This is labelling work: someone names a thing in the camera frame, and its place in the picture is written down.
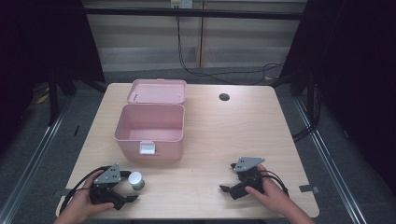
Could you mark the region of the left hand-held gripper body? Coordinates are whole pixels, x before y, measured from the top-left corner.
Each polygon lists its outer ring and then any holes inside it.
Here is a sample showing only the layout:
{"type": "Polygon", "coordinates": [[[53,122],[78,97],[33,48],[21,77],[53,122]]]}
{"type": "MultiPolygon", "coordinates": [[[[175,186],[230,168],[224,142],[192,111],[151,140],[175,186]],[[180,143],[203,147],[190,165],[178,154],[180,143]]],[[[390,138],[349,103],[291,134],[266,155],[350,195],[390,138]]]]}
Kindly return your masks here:
{"type": "Polygon", "coordinates": [[[93,204],[112,203],[116,210],[125,204],[125,198],[113,190],[121,181],[120,167],[117,163],[107,167],[92,181],[90,199],[93,204]]]}

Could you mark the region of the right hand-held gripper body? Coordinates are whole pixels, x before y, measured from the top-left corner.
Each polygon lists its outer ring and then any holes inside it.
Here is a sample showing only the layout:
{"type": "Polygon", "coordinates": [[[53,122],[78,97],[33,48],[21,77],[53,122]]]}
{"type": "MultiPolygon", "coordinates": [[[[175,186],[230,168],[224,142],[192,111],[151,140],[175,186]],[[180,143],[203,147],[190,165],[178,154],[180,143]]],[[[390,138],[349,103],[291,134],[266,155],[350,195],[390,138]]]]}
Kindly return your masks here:
{"type": "Polygon", "coordinates": [[[236,163],[237,178],[239,183],[232,187],[231,197],[234,200],[245,197],[248,193],[245,190],[246,186],[253,187],[260,193],[264,193],[262,188],[262,175],[257,169],[257,165],[264,162],[263,157],[240,157],[236,163]]]}

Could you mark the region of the small white-lidded jar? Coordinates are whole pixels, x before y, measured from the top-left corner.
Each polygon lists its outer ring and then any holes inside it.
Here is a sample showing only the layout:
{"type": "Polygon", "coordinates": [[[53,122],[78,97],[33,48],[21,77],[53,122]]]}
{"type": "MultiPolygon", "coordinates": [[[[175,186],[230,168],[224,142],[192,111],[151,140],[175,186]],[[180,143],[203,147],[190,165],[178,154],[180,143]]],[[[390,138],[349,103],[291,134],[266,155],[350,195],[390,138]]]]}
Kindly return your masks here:
{"type": "Polygon", "coordinates": [[[128,181],[134,190],[141,190],[145,187],[145,181],[140,172],[130,173],[128,181]]]}

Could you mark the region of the pink plastic storage box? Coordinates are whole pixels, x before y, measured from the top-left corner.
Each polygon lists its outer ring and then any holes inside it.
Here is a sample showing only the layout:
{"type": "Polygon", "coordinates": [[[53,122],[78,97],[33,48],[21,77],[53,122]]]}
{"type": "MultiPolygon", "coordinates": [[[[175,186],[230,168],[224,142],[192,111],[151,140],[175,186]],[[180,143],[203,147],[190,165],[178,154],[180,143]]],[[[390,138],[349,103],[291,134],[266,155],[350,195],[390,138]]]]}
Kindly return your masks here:
{"type": "Polygon", "coordinates": [[[137,79],[114,132],[130,161],[182,157],[187,83],[179,79],[137,79]]]}

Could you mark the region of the person's right hand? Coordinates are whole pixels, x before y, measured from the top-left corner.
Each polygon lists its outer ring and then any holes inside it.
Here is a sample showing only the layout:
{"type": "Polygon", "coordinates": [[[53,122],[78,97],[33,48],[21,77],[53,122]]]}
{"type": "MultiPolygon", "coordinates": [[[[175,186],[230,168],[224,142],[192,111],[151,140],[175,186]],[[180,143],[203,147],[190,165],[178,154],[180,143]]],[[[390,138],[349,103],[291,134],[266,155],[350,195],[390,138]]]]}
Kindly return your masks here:
{"type": "Polygon", "coordinates": [[[270,178],[266,169],[262,165],[258,165],[257,169],[262,175],[262,188],[264,193],[260,193],[250,186],[246,186],[246,192],[262,203],[267,209],[277,212],[286,217],[288,209],[292,206],[289,196],[270,178]]]}

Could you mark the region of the person's left hand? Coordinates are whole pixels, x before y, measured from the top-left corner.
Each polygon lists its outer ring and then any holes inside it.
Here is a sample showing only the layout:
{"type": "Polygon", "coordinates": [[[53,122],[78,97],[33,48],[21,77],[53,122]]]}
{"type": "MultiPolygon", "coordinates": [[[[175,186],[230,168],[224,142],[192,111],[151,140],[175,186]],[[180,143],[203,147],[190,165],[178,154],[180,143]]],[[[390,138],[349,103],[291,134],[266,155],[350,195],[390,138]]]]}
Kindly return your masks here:
{"type": "Polygon", "coordinates": [[[86,216],[88,218],[93,214],[111,210],[114,207],[112,203],[92,204],[91,202],[89,188],[92,186],[92,181],[101,173],[102,171],[97,171],[87,178],[83,189],[74,195],[61,214],[78,217],[86,216]]]}

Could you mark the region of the black metal stand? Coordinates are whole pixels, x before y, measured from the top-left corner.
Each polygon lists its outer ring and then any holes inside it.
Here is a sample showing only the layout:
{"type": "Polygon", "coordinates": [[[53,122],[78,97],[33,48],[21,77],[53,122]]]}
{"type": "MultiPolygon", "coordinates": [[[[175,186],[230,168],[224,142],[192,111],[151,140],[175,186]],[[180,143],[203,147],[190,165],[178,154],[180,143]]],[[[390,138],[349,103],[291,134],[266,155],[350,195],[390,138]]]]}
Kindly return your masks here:
{"type": "Polygon", "coordinates": [[[59,116],[58,86],[55,69],[49,71],[49,126],[52,126],[59,116]]]}

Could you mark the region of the yellow floor tape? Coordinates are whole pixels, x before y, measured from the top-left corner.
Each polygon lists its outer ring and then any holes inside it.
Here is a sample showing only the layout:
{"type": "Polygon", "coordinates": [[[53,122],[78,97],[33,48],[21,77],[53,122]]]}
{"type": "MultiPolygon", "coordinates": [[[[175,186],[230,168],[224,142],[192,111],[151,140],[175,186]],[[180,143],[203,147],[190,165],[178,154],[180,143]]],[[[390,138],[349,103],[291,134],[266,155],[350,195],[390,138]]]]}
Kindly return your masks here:
{"type": "Polygon", "coordinates": [[[38,105],[44,103],[44,102],[47,100],[47,98],[49,97],[49,95],[50,95],[50,89],[49,89],[49,88],[46,88],[46,89],[42,92],[41,96],[36,100],[36,103],[37,103],[38,105]]]}

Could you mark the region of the dark curtain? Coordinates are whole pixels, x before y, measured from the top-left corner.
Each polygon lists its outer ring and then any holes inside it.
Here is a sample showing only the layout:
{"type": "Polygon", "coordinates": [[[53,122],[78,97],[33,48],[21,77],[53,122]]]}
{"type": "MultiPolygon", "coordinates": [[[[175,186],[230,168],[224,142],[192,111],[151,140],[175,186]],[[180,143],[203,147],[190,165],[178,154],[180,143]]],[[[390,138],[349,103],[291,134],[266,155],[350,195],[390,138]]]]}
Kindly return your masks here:
{"type": "Polygon", "coordinates": [[[396,0],[307,0],[281,76],[316,81],[396,196],[396,0]]]}
{"type": "Polygon", "coordinates": [[[105,80],[82,0],[0,0],[0,152],[33,99],[54,81],[68,95],[75,79],[105,80]]]}

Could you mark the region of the black horizontal metal bar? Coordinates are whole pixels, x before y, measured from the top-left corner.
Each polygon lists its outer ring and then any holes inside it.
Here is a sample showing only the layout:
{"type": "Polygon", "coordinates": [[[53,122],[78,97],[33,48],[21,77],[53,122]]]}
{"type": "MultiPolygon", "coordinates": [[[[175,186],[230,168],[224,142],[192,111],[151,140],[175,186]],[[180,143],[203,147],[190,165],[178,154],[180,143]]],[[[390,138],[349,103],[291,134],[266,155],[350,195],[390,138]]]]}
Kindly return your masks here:
{"type": "Polygon", "coordinates": [[[94,15],[122,16],[170,16],[170,17],[200,17],[200,18],[232,18],[300,21],[304,14],[297,12],[262,12],[235,11],[215,9],[185,9],[185,8],[126,8],[126,7],[84,7],[82,11],[94,15]]]}

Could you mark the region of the metal floor rail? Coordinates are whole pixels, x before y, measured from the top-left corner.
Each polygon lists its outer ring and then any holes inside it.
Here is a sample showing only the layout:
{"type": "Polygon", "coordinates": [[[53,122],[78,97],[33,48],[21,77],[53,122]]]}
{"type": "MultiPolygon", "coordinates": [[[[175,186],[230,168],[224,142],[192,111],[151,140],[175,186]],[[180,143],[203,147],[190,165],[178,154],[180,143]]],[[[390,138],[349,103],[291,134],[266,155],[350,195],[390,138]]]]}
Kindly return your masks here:
{"type": "Polygon", "coordinates": [[[332,158],[332,155],[323,141],[319,131],[313,128],[313,124],[308,118],[307,109],[304,105],[304,102],[300,99],[297,99],[295,100],[295,104],[305,127],[310,131],[309,136],[312,139],[353,224],[368,224],[359,204],[347,186],[345,179],[342,177],[341,172],[335,164],[335,161],[332,158]]]}
{"type": "Polygon", "coordinates": [[[63,122],[66,100],[54,119],[47,119],[49,105],[35,106],[0,160],[0,224],[10,224],[63,122]]]}

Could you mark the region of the white wall socket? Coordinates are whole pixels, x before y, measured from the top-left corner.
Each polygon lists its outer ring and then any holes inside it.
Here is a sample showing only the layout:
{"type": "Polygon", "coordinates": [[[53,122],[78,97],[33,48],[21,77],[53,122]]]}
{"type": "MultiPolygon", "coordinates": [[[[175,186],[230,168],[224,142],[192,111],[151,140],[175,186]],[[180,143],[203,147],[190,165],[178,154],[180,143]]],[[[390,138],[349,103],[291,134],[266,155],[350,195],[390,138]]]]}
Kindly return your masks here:
{"type": "Polygon", "coordinates": [[[192,0],[170,0],[171,8],[193,9],[192,0]]]}

